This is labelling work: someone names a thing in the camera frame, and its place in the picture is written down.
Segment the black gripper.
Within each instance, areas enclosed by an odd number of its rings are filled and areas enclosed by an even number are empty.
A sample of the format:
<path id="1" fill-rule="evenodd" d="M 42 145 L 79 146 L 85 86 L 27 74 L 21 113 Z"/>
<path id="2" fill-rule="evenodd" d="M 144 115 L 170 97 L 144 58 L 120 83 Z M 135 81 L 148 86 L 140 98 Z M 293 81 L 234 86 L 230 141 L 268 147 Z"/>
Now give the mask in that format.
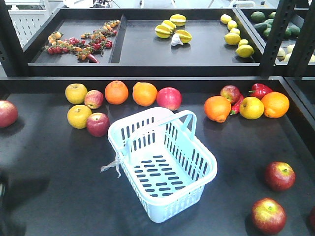
<path id="1" fill-rule="evenodd" d="M 7 212 L 5 209 L 6 204 L 6 191 L 7 191 L 7 177 L 3 170 L 0 171 L 0 235 L 8 236 L 8 225 L 7 225 Z"/>

